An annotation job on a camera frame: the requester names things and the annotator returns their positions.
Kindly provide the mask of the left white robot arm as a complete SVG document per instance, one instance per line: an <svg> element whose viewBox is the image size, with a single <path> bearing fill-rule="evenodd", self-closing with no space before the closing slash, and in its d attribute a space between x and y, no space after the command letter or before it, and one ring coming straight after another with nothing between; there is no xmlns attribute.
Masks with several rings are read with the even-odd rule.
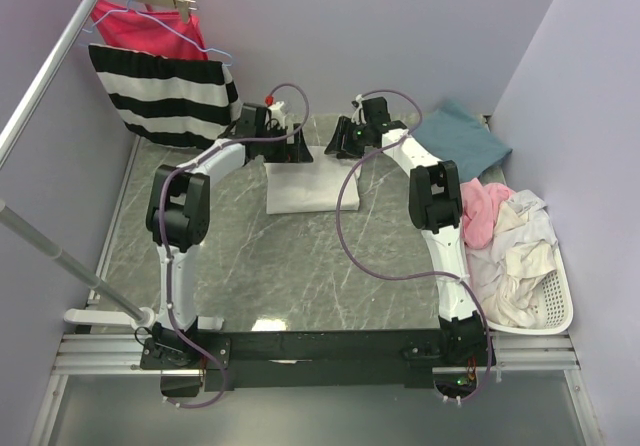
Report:
<svg viewBox="0 0 640 446"><path fill-rule="evenodd" d="M156 170L146 227L161 265L157 322L162 327L185 332L198 323L193 268L210 226L212 188L257 157L274 164L313 161L302 125L289 121L288 113L284 101L247 103L211 147L178 166Z"/></svg>

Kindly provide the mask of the folded blue t shirt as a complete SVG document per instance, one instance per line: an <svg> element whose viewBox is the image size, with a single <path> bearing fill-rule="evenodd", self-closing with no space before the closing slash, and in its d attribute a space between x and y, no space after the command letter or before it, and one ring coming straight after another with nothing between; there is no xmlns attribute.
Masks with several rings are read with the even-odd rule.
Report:
<svg viewBox="0 0 640 446"><path fill-rule="evenodd" d="M500 166L512 152L483 122L453 100L430 113L412 137L433 156L453 161L461 183Z"/></svg>

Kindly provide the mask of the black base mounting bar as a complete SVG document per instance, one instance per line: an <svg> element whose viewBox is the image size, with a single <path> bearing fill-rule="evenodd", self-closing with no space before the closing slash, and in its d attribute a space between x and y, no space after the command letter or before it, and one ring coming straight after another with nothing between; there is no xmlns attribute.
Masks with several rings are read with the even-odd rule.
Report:
<svg viewBox="0 0 640 446"><path fill-rule="evenodd" d="M139 366L170 397L245 388L402 385L426 389L439 368L492 367L479 328L200 332L197 346L146 339Z"/></svg>

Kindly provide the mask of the white coca cola t shirt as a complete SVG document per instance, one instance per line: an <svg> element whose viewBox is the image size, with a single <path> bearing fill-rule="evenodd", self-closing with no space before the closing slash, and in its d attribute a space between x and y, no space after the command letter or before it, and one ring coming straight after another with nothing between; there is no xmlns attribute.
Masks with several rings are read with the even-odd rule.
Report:
<svg viewBox="0 0 640 446"><path fill-rule="evenodd" d="M311 163L265 163L268 215L334 211L341 187L355 160L325 155L310 146Z"/></svg>

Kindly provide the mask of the silver clothes rack pole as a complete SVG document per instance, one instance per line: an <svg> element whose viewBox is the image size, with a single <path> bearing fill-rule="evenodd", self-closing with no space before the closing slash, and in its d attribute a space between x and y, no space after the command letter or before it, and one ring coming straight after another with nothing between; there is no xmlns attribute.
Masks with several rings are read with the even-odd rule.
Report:
<svg viewBox="0 0 640 446"><path fill-rule="evenodd" d="M85 22L90 17L98 0L81 0L67 26L41 65L16 109L1 131L1 162L9 158L18 139L39 106L52 80L74 45ZM1 224L18 235L59 267L81 281L100 297L112 302L127 316L127 321L135 326L143 326L153 320L148 309L135 306L111 288L104 280L83 266L76 258L37 230L32 224L1 203Z"/></svg>

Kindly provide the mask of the black and white striped garment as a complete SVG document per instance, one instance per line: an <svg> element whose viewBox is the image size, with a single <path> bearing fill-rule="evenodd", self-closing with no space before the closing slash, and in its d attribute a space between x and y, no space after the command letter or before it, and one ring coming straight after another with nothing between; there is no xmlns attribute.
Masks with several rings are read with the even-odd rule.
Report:
<svg viewBox="0 0 640 446"><path fill-rule="evenodd" d="M88 52L125 127L155 144L204 150L240 117L235 82L219 61L98 44Z"/></svg>

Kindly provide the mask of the white laundry basket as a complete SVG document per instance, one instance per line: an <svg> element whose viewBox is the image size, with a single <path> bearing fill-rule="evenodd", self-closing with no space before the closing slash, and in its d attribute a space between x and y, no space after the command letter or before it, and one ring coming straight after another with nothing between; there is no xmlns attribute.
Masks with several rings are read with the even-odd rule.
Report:
<svg viewBox="0 0 640 446"><path fill-rule="evenodd" d="M557 269L549 273L533 292L536 325L533 328L521 328L488 321L492 330L521 336L553 336L568 331L573 321L574 307L559 248L554 251L554 259Z"/></svg>

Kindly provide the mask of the white rack foot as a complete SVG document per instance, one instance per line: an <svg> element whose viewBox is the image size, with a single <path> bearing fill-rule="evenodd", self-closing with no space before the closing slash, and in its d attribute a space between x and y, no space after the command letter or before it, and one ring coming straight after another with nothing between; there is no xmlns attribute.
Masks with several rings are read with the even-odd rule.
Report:
<svg viewBox="0 0 640 446"><path fill-rule="evenodd" d="M71 325L86 325L86 326L104 326L104 327L127 327L132 329L138 327L151 328L157 320L156 313L150 308L142 308L143 319L135 320L127 313L122 311L101 311L101 310L87 310L87 309L68 309L64 313L65 323ZM219 331L222 329L224 319L220 317L199 317L196 320L196 325L200 329Z"/></svg>

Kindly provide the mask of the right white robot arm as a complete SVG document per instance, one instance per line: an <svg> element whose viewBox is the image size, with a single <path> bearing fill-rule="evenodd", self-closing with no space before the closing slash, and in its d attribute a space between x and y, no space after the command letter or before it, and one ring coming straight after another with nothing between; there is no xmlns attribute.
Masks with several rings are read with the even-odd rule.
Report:
<svg viewBox="0 0 640 446"><path fill-rule="evenodd" d="M430 153L402 121L393 120L384 97L372 92L359 95L353 106L352 116L338 119L325 153L360 160L370 147L399 166L409 179L410 220L421 232L435 270L439 319L452 323L473 317L478 307L469 293L456 164Z"/></svg>

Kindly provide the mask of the pile of white clothes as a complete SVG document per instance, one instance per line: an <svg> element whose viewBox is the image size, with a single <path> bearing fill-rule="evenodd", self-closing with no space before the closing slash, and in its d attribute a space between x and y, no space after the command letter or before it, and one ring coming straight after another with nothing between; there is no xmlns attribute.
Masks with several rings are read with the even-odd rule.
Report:
<svg viewBox="0 0 640 446"><path fill-rule="evenodd" d="M463 183L461 193L471 286L487 318L501 326L539 327L535 291L557 270L558 239L546 203L530 190L477 179Z"/></svg>

